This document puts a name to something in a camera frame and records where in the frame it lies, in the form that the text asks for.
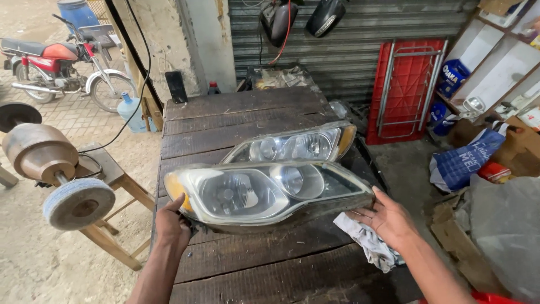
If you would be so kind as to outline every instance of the red wire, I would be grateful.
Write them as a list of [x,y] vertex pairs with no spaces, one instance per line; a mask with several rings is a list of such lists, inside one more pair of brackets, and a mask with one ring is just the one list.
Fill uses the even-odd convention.
[[291,0],[289,0],[289,25],[287,26],[287,36],[285,36],[285,40],[283,41],[283,45],[281,46],[281,50],[279,51],[279,54],[274,60],[270,61],[268,64],[274,63],[276,60],[281,57],[281,53],[283,53],[283,50],[285,49],[285,44],[287,43],[287,38],[289,37],[289,31],[291,30]]

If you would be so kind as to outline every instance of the metal shutter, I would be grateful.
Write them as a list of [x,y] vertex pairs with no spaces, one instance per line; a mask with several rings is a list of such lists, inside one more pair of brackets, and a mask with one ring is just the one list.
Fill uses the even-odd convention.
[[[254,0],[244,0],[249,5]],[[313,76],[328,100],[368,103],[371,100],[379,48],[393,38],[454,36],[476,7],[476,0],[351,0],[347,13],[324,38],[303,30],[318,0],[305,0],[291,29],[279,64],[298,62]],[[259,65],[260,7],[229,0],[229,15],[237,80],[247,67]],[[262,63],[271,61],[278,49],[265,41]]]

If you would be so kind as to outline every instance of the wooden stool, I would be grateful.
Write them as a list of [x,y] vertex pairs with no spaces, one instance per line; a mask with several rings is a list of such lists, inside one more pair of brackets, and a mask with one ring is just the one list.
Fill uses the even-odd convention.
[[6,169],[2,168],[2,163],[0,163],[0,184],[11,188],[19,182],[19,179],[9,173]]
[[[80,148],[79,150],[93,149],[100,146],[100,144],[92,142]],[[99,164],[103,167],[103,174],[105,175],[103,181],[108,184],[109,187],[112,188],[112,190],[124,188],[126,192],[133,196],[133,199],[120,205],[114,211],[110,212],[104,219],[99,220],[95,224],[87,226],[86,228],[79,231],[86,235],[86,237],[88,237],[92,242],[96,243],[99,247],[114,256],[117,260],[124,263],[129,268],[135,271],[140,270],[142,268],[142,265],[136,259],[136,257],[146,247],[150,245],[150,238],[145,240],[137,249],[135,249],[133,253],[130,254],[126,250],[124,250],[124,248],[122,248],[106,232],[101,230],[100,227],[104,227],[112,235],[118,234],[119,231],[107,221],[136,201],[139,201],[146,208],[148,208],[148,210],[153,212],[154,197],[150,193],[148,193],[148,191],[146,191],[143,187],[141,187],[136,181],[134,181],[128,174],[126,174],[105,149],[90,151],[86,154],[95,158],[96,161],[99,162]]]

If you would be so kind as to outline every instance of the metal frame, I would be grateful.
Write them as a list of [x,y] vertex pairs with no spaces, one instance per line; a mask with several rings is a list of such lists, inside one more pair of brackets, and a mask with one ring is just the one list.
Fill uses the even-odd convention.
[[[439,50],[439,51],[435,51],[435,49],[431,46],[422,46],[422,47],[404,47],[404,48],[399,48],[397,49],[396,51],[394,51],[395,49],[395,43],[396,41],[392,41],[392,46],[390,48],[390,56],[388,57],[388,66],[386,68],[386,75],[384,77],[384,85],[383,85],[383,89],[382,89],[382,97],[381,97],[381,108],[379,110],[379,116],[377,117],[377,127],[378,127],[378,133],[377,133],[377,136],[379,138],[398,138],[398,137],[407,137],[407,136],[410,136],[412,135],[415,130],[416,130],[416,123],[419,123],[418,124],[418,131],[421,131],[422,130],[422,126],[424,124],[424,120],[426,119],[426,113],[427,113],[427,110],[428,110],[428,106],[429,106],[429,101],[431,100],[431,96],[433,95],[433,92],[434,92],[434,89],[435,89],[435,84],[436,84],[436,80],[437,80],[437,75],[438,75],[438,72],[441,68],[441,65],[442,65],[442,61],[444,59],[444,54],[446,53],[446,49],[448,47],[448,39],[446,39],[444,41],[444,46],[442,48],[442,50]],[[410,52],[410,53],[399,53],[400,51],[402,50],[413,50],[413,49],[428,49],[429,51],[419,51],[419,52]],[[386,101],[388,99],[388,93],[390,92],[390,81],[392,80],[392,72],[394,70],[394,59],[396,57],[406,57],[406,56],[426,56],[426,55],[429,55],[431,56],[430,58],[430,66],[433,67],[433,69],[431,70],[431,77],[430,77],[430,80],[429,80],[429,85],[428,85],[428,91],[426,93],[426,96],[424,98],[424,100],[422,101],[422,96],[423,96],[423,92],[422,92],[422,95],[421,95],[421,99],[418,103],[418,107],[417,107],[417,112],[415,114],[415,117],[414,117],[414,120],[411,120],[411,121],[403,121],[403,122],[390,122],[390,123],[384,123],[384,112],[386,111]],[[433,60],[433,56],[436,56],[435,57],[435,63],[433,64],[432,63],[432,60]],[[429,72],[426,74],[426,79],[424,80],[424,83],[426,83],[427,81],[427,77],[429,75]],[[423,108],[422,108],[422,111],[419,112],[420,110],[420,106],[423,104]],[[392,124],[402,124],[402,123],[414,123],[413,124],[413,128],[411,130],[411,132],[409,134],[406,134],[406,135],[399,135],[399,136],[388,136],[388,137],[385,137],[385,136],[381,136],[382,134],[382,128],[385,126],[385,125],[392,125]]]

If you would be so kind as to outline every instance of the blue plastic bag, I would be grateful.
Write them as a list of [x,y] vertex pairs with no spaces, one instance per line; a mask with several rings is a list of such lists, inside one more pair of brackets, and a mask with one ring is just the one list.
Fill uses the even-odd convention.
[[484,129],[465,147],[434,153],[429,163],[429,181],[446,192],[468,186],[471,175],[480,170],[504,140],[504,135]]

